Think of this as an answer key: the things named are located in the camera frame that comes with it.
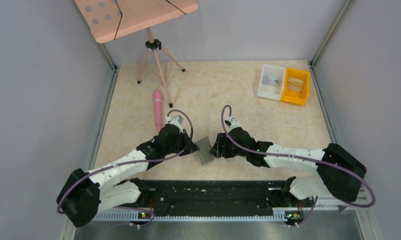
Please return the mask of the grey-green leather card holder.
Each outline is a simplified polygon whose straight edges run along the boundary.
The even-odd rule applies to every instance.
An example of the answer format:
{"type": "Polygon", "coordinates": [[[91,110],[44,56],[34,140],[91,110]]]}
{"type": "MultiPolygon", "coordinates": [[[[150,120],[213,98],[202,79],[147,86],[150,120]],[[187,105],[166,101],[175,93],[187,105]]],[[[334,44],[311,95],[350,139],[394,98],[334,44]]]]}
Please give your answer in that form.
{"type": "Polygon", "coordinates": [[[198,147],[198,157],[201,165],[206,165],[215,159],[215,156],[210,153],[212,145],[208,136],[195,142],[198,147]]]}

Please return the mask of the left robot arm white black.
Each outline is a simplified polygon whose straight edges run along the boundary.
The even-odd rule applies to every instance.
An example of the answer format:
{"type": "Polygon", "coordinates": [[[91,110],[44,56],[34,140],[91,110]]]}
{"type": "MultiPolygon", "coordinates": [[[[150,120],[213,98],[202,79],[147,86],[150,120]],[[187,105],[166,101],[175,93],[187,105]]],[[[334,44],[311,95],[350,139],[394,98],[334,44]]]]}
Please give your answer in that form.
{"type": "Polygon", "coordinates": [[[126,179],[166,160],[198,151],[192,136],[168,123],[158,135],[120,159],[89,171],[81,168],[74,170],[56,199],[57,212],[66,215],[79,228],[104,210],[123,204],[146,205],[148,188],[126,179]]]}

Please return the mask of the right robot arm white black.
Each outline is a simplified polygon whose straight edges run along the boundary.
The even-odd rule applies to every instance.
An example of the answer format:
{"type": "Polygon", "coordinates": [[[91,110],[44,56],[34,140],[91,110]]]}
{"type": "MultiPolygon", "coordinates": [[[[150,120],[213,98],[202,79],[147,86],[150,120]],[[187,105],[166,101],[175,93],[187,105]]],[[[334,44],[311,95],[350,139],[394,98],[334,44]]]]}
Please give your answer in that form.
{"type": "Polygon", "coordinates": [[[323,149],[284,147],[270,141],[256,141],[241,127],[218,133],[209,153],[215,158],[244,157],[255,167],[285,168],[310,173],[291,176],[282,191],[282,201],[295,206],[309,197],[332,195],[346,203],[357,200],[367,168],[336,143],[323,149]]]}

